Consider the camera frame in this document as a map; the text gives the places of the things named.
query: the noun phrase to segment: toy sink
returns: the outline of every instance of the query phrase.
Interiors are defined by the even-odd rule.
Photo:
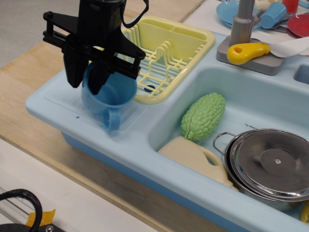
[[[156,104],[134,101],[117,131],[107,133],[101,120],[84,108],[81,89],[67,83],[65,71],[30,96],[26,108],[60,130],[70,145],[229,231],[308,231],[299,220],[302,205],[280,212],[158,153],[182,136],[181,119],[189,107],[212,92],[223,95],[226,110],[214,133],[198,145],[222,160],[212,142],[226,131],[273,128],[309,139],[309,85],[297,78],[305,73],[299,67],[308,69],[308,57],[287,58],[277,75],[268,76],[217,61],[216,49],[225,36],[213,35],[214,46],[169,96]],[[229,140],[222,138],[216,145],[224,150]]]

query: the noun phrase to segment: wooden board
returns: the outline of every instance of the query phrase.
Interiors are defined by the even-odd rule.
[[[148,14],[161,17],[167,15],[168,19],[182,21],[201,2],[155,0],[154,3],[151,2],[152,10]],[[127,9],[127,19],[136,16],[135,8],[128,4]],[[26,99],[64,68],[62,57],[60,49],[42,42],[0,69],[0,138],[158,231],[225,231],[141,183],[70,147],[58,130],[27,113]]]

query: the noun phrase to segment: pot lid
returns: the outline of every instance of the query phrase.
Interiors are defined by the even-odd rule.
[[[251,190],[275,200],[309,196],[309,142],[283,130],[241,134],[231,144],[230,164]]]

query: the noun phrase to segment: toy faucet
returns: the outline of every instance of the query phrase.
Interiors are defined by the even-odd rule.
[[[251,33],[252,29],[260,23],[261,16],[266,9],[263,8],[259,12],[253,13],[253,8],[254,0],[239,0],[238,14],[234,16],[231,35],[227,36],[218,46],[216,55],[217,60],[231,64],[227,59],[227,51],[230,46],[242,43],[260,42],[259,40],[252,39]],[[283,61],[283,58],[275,57],[269,53],[237,66],[264,73],[266,75],[276,75],[283,64]]]

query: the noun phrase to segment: red cup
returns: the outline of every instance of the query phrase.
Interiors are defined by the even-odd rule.
[[[283,0],[282,3],[285,5],[288,13],[296,14],[299,0]]]

